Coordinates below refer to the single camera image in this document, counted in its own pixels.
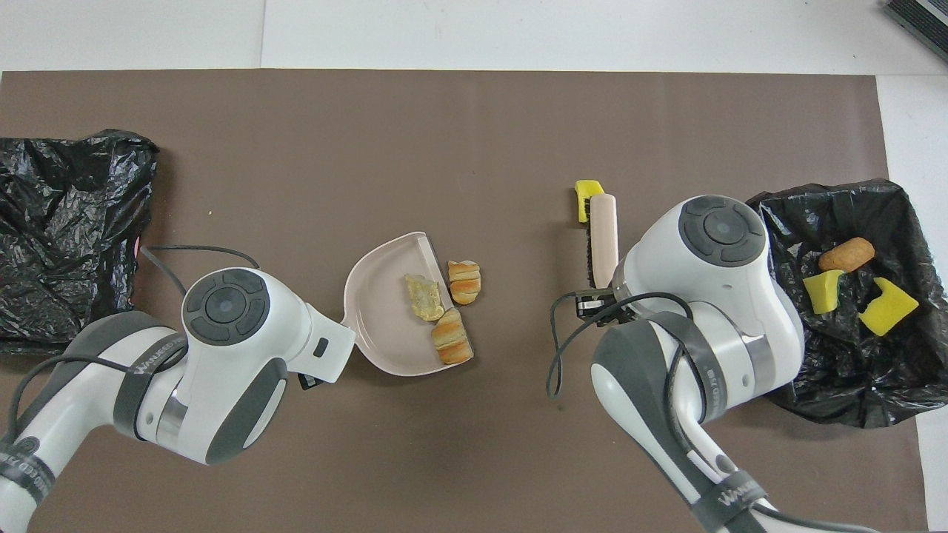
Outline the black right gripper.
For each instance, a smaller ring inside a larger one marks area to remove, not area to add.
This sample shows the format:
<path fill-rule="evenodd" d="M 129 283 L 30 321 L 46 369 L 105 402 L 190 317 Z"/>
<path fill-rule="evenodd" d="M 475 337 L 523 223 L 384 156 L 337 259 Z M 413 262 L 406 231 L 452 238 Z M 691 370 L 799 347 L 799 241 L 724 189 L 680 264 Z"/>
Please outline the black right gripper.
<path fill-rule="evenodd" d="M 612 306 L 615 302 L 612 291 L 576 291 L 575 293 L 576 313 L 595 313 L 592 318 L 599 327 L 631 321 L 631 311 L 626 307 Z"/>

